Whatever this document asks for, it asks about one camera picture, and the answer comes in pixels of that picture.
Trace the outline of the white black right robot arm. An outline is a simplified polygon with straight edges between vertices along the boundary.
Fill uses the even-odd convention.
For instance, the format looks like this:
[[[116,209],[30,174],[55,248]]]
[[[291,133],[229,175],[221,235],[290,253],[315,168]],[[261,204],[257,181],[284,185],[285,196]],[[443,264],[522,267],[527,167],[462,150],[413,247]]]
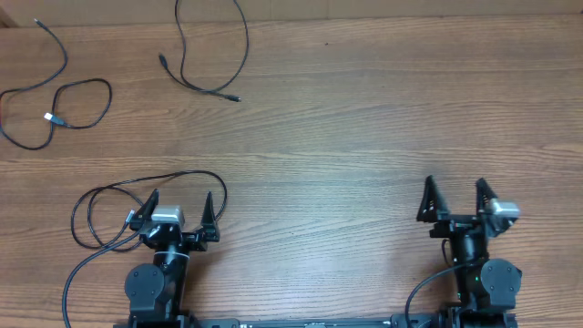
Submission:
[[[512,201],[499,199],[485,179],[476,181],[476,212],[453,214],[437,188],[433,176],[424,181],[424,193],[416,219],[432,223],[432,238],[450,246],[448,267],[420,282],[409,294],[404,308],[408,327],[415,295],[428,283],[452,273],[457,302],[443,304],[422,327],[516,327],[510,311],[516,307],[523,273],[510,261],[492,259],[488,242],[513,227],[520,209]]]

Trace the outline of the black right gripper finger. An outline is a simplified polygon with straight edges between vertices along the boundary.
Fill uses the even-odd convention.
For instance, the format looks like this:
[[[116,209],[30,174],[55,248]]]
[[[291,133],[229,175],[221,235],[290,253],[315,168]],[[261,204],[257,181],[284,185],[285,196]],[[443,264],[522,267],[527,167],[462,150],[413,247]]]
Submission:
[[[476,213],[491,217],[496,213],[498,197],[484,178],[476,181]]]
[[[417,212],[416,220],[425,223],[432,223],[446,220],[449,215],[450,210],[436,185],[434,176],[427,176],[424,181],[424,193]]]

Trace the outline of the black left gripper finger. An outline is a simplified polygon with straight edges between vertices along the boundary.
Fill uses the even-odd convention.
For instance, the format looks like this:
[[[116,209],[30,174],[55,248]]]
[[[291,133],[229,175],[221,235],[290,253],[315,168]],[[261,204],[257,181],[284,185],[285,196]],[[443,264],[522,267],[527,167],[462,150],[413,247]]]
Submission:
[[[128,226],[133,231],[140,231],[145,229],[152,222],[152,214],[154,209],[159,204],[159,190],[154,189],[147,201],[135,212],[133,212],[128,219]]]
[[[205,201],[201,221],[200,232],[204,235],[205,241],[219,241],[220,230],[217,223],[217,217],[213,208],[212,193],[209,191]]]

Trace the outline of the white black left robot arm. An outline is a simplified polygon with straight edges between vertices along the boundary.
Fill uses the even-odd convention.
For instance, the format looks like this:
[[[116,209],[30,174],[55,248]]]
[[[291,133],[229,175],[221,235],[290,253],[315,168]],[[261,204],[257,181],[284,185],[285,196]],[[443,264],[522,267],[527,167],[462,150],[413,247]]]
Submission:
[[[160,205],[159,191],[128,218],[139,240],[154,251],[151,263],[133,268],[125,280],[129,299],[129,327],[199,327],[193,313],[182,309],[189,255],[206,251],[220,240],[212,194],[205,200],[199,227],[184,231],[184,213],[179,205]]]

